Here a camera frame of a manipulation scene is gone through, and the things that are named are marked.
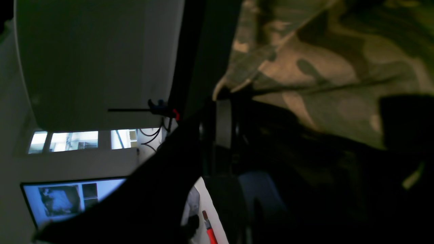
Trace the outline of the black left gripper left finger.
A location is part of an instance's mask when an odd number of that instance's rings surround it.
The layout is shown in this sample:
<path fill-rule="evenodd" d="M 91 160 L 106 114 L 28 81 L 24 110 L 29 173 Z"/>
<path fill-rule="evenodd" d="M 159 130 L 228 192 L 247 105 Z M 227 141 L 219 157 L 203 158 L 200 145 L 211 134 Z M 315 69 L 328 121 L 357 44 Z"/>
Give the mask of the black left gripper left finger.
<path fill-rule="evenodd" d="M 181 218 L 202 176 L 200 123 L 215 119 L 208 102 L 105 199 L 80 215 L 46 225 L 34 244 L 187 244 Z"/>

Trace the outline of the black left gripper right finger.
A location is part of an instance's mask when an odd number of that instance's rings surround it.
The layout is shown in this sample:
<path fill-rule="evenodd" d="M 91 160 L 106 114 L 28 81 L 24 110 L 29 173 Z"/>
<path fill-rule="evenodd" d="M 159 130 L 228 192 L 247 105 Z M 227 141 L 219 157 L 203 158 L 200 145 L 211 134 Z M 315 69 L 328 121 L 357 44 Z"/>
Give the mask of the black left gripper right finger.
<path fill-rule="evenodd" d="M 249 189 L 255 244 L 378 241 L 433 243 L 433 97 L 378 102 L 386 149 L 318 133 L 295 114 L 246 99 L 233 101 L 237 172 L 271 184 Z"/>

